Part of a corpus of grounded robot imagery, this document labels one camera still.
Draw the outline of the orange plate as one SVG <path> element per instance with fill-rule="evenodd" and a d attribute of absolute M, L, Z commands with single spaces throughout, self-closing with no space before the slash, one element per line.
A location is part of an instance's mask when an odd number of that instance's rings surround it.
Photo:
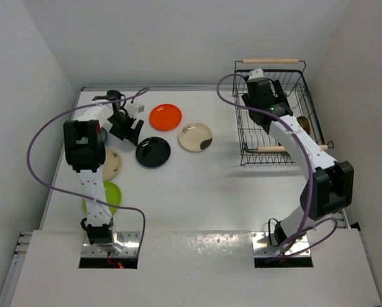
<path fill-rule="evenodd" d="M 178 106 L 160 104 L 152 109 L 149 114 L 150 125 L 159 131 L 175 129 L 182 121 L 182 112 Z"/>

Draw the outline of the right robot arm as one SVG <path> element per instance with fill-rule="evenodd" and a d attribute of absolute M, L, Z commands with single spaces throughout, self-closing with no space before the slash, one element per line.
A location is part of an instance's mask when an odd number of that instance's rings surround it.
<path fill-rule="evenodd" d="M 251 120 L 282 145 L 306 178 L 300 204 L 277 222 L 273 236 L 283 248 L 325 216 L 350 206 L 354 167 L 326 153 L 294 116 L 278 81 L 246 77 L 242 99 Z"/>

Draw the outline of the yellow patterned plate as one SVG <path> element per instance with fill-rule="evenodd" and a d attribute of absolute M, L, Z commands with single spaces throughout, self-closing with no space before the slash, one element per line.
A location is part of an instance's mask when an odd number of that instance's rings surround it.
<path fill-rule="evenodd" d="M 311 132 L 311 127 L 310 127 L 310 122 L 309 120 L 304 117 L 304 116 L 299 116 L 297 117 L 297 121 L 298 123 L 300 124 L 300 126 L 302 127 L 302 129 L 308 134 L 310 135 L 310 132 Z"/>

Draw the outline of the cream plate black blotch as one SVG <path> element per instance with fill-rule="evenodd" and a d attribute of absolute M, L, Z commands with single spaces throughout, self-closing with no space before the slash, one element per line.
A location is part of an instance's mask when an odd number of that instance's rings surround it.
<path fill-rule="evenodd" d="M 178 142 L 183 149 L 189 152 L 201 152 L 211 145 L 213 133 L 203 123 L 189 123 L 181 128 L 178 134 Z"/>

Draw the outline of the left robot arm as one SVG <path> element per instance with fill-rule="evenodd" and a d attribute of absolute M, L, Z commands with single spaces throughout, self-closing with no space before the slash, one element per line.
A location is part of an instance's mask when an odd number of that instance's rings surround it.
<path fill-rule="evenodd" d="M 118 242 L 110 207 L 104 204 L 106 149 L 102 126 L 111 123 L 111 134 L 136 146 L 144 124 L 137 119 L 144 106 L 133 101 L 127 104 L 124 98 L 119 91 L 109 90 L 103 96 L 96 96 L 93 105 L 79 117 L 63 125 L 66 161 L 76 172 L 86 196 L 86 219 L 81 226 L 92 246 L 115 255 L 123 246 Z"/>

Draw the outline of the blue floral plate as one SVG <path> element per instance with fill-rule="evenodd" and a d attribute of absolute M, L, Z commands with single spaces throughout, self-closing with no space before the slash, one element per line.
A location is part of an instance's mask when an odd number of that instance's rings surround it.
<path fill-rule="evenodd" d="M 105 128 L 101 128 L 103 142 L 106 144 L 109 138 L 108 132 Z"/>

